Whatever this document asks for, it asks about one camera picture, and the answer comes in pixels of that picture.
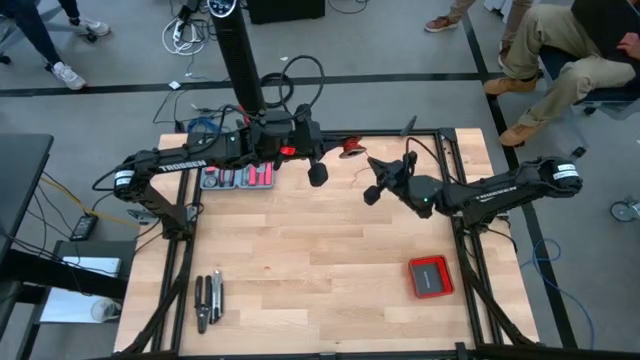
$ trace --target white label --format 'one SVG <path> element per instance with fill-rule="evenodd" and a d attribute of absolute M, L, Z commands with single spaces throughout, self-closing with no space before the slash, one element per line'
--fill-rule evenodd
<path fill-rule="evenodd" d="M 558 171 L 567 171 L 567 170 L 575 170 L 575 169 L 576 169 L 575 165 L 572 165 L 572 164 L 558 166 Z"/>
<path fill-rule="evenodd" d="M 128 176 L 128 177 L 132 177 L 133 176 L 133 170 L 124 170 L 124 171 L 118 171 L 115 175 L 115 178 L 121 178 L 124 176 Z"/>
<path fill-rule="evenodd" d="M 116 186 L 127 185 L 131 182 L 131 178 L 124 178 L 116 180 Z"/>
<path fill-rule="evenodd" d="M 553 174 L 553 179 L 554 180 L 560 180 L 560 179 L 564 179 L 566 177 L 579 177 L 580 175 L 578 175 L 577 171 L 563 171 L 563 172 L 559 172 L 556 174 Z"/>

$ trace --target floor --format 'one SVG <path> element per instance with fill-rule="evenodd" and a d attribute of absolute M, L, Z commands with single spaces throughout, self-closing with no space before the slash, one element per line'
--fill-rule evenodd
<path fill-rule="evenodd" d="M 345 8 L 351 1 L 336 0 Z M 570 0 L 555 1 L 567 3 Z M 45 0 L 42 8 L 54 5 Z M 478 1 L 469 11 L 471 24 L 488 71 L 495 73 L 497 44 L 504 29 L 501 18 L 486 11 Z M 342 15 L 328 9 L 327 16 L 262 26 L 249 25 L 249 33 L 260 74 L 280 71 L 283 57 L 309 54 L 318 57 L 327 75 L 377 74 L 471 74 L 473 80 L 427 80 L 409 76 L 389 82 L 342 83 L 325 87 L 314 107 L 314 118 L 324 129 L 401 128 L 413 115 L 417 127 L 476 127 L 485 141 L 496 172 L 507 170 L 489 103 L 477 77 L 474 56 L 465 30 L 440 34 L 422 31 L 425 21 L 445 14 L 449 0 L 376 0 L 358 15 Z M 55 136 L 47 171 L 65 184 L 77 197 L 92 204 L 101 194 L 90 186 L 101 174 L 121 163 L 137 150 L 153 147 L 162 133 L 171 132 L 171 124 L 154 125 L 154 113 L 167 95 L 161 84 L 170 81 L 193 81 L 185 77 L 190 57 L 168 54 L 160 42 L 162 29 L 171 19 L 166 0 L 126 1 L 83 0 L 83 14 L 99 17 L 113 28 L 113 34 L 95 44 L 66 35 L 55 34 L 54 42 L 68 63 L 94 87 L 109 85 L 149 85 L 149 92 L 115 92 L 52 96 L 7 96 L 2 91 L 60 87 L 42 70 L 42 60 L 31 46 L 23 42 L 11 49 L 14 64 L 0 66 L 0 131 L 49 133 Z M 196 76 L 211 81 L 222 80 L 226 71 L 215 43 L 210 43 L 195 57 L 191 68 Z M 307 64 L 296 65 L 293 76 L 314 77 L 317 70 Z M 510 94 L 499 99 L 508 125 L 513 124 L 528 106 L 539 99 L 546 85 L 539 83 L 533 94 Z M 297 86 L 292 104 L 308 101 L 315 86 Z M 275 98 L 273 89 L 266 91 Z M 234 102 L 229 89 L 193 90 L 178 104 L 179 118 L 194 116 L 190 104 L 217 107 Z M 173 101 L 169 101 L 158 120 L 173 118 Z M 640 163 L 636 152 L 640 144 L 638 116 L 624 122 L 596 112 L 579 121 L 591 148 L 578 162 L 585 179 L 582 193 L 568 200 L 544 199 L 534 203 L 543 236 L 562 246 L 562 258 L 553 264 L 560 286 L 579 299 L 595 326 L 597 349 L 640 352 L 640 308 L 635 271 L 640 253 L 640 223 L 622 224 L 609 215 L 609 206 L 628 195 L 638 194 L 636 179 Z M 566 130 L 566 124 L 547 127 L 526 147 L 517 150 L 520 161 L 540 155 L 563 155 L 578 143 Z M 52 188 L 44 186 L 73 226 L 81 212 L 73 203 Z M 51 207 L 44 205 L 48 221 L 62 232 L 65 225 Z M 126 216 L 131 206 L 112 198 L 99 211 Z M 31 209 L 38 212 L 36 204 Z M 512 234 L 522 263 L 532 251 L 522 211 L 514 210 Z M 130 240 L 136 234 L 123 225 L 100 222 L 94 239 Z M 46 247 L 62 239 L 49 231 Z M 27 216 L 20 238 L 42 243 L 42 224 Z M 559 346 L 560 340 L 542 280 L 529 266 L 523 277 L 533 308 L 541 341 Z M 565 304 L 578 344 L 589 347 L 589 326 L 580 308 L 569 298 Z M 19 305 L 2 341 L 0 353 L 12 358 L 30 313 L 30 306 Z M 38 336 L 33 359 L 85 359 L 107 356 L 115 338 L 115 325 L 46 325 Z"/>

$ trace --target red object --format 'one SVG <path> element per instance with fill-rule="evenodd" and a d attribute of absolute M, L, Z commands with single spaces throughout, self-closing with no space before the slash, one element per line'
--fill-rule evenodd
<path fill-rule="evenodd" d="M 414 268 L 418 266 L 424 266 L 424 265 L 437 266 L 438 273 L 440 275 L 440 280 L 442 281 L 443 290 L 441 292 L 422 294 L 418 291 L 416 278 L 414 274 Z M 449 294 L 453 294 L 454 292 L 453 282 L 451 282 L 451 276 L 449 275 L 449 268 L 447 267 L 447 259 L 442 255 L 409 260 L 409 273 L 411 273 L 411 279 L 413 280 L 413 286 L 414 286 L 414 291 L 416 293 L 416 296 L 420 299 L 449 295 Z"/>
<path fill-rule="evenodd" d="M 344 145 L 342 145 L 342 154 L 340 154 L 340 158 L 349 159 L 367 152 L 367 148 L 359 144 L 360 140 L 362 140 L 361 137 L 352 137 L 345 140 Z"/>
<path fill-rule="evenodd" d="M 265 175 L 265 185 L 271 185 L 271 179 L 273 177 L 273 165 L 272 164 L 267 164 L 267 171 L 266 171 L 266 175 Z"/>
<path fill-rule="evenodd" d="M 256 167 L 249 165 L 249 186 L 256 186 Z"/>
<path fill-rule="evenodd" d="M 280 148 L 280 153 L 282 153 L 283 155 L 291 156 L 296 153 L 296 148 L 294 148 L 293 146 L 283 146 Z"/>
<path fill-rule="evenodd" d="M 259 170 L 260 170 L 259 172 L 260 175 L 258 175 L 258 185 L 264 185 L 264 175 L 267 172 L 264 164 L 260 165 Z"/>

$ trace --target white cable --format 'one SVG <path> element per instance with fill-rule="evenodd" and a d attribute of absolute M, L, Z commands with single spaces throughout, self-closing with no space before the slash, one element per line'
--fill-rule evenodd
<path fill-rule="evenodd" d="M 178 20 L 179 20 L 178 17 L 175 17 L 173 20 L 171 20 L 169 24 L 167 24 L 167 26 L 162 31 L 162 45 L 164 45 L 164 48 L 169 53 L 174 55 L 180 55 L 180 56 L 191 56 L 202 51 L 206 41 L 205 39 L 198 39 L 198 34 L 196 33 L 196 27 L 194 24 L 191 24 L 191 41 L 180 44 L 180 41 L 174 40 L 173 41 L 174 50 L 169 49 L 169 46 L 167 45 L 167 41 L 166 41 L 166 37 L 167 37 L 166 35 L 169 29 L 173 25 L 177 24 Z M 185 52 L 187 50 L 190 50 L 192 47 L 195 47 L 194 45 L 200 45 L 200 47 L 198 47 L 196 50 L 193 50 L 192 52 Z"/>

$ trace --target red box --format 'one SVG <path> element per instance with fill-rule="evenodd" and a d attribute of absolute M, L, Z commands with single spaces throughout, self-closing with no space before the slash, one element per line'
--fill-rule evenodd
<path fill-rule="evenodd" d="M 411 259 L 409 272 L 413 280 L 413 289 L 420 299 L 449 295 L 454 292 L 447 259 L 444 256 Z"/>

